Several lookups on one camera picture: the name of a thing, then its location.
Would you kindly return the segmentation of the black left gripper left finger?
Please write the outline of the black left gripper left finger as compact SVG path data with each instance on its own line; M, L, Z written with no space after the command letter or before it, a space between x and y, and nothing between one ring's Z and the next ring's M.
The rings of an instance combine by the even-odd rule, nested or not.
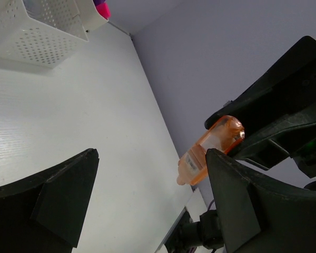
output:
M78 246L99 163L87 149L0 186L0 252L72 252Z

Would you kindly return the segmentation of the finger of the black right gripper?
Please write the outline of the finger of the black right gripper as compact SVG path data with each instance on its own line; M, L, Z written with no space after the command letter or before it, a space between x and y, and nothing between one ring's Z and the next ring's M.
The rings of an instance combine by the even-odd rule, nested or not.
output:
M315 102L316 40L304 36L246 91L213 113L204 125L209 129L222 116L231 115L246 129L261 129Z
M287 114L231 151L231 157L269 170L286 158L316 162L316 105Z

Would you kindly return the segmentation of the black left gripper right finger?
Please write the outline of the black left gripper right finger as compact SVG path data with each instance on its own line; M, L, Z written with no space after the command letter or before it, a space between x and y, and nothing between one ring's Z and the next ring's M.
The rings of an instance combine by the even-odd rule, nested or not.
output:
M227 252L316 252L316 191L292 186L206 153Z

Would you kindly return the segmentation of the black pink highlighter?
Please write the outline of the black pink highlighter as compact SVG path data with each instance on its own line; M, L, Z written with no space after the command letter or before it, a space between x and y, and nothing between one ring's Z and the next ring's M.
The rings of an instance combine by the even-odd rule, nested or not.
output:
M96 5L96 10L106 20L111 17L111 11L106 2Z

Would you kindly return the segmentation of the black purple highlighter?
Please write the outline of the black purple highlighter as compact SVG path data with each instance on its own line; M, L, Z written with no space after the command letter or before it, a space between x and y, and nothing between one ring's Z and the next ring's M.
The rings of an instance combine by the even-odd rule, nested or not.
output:
M94 3L95 6L103 4L104 2L105 2L105 0L93 0L93 3Z

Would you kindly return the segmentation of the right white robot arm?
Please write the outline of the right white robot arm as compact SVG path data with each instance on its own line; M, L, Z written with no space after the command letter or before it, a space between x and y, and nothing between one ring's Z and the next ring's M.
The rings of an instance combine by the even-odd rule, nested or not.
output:
M316 40L298 40L205 128L177 183L209 178L215 209L185 213L168 252L316 252Z

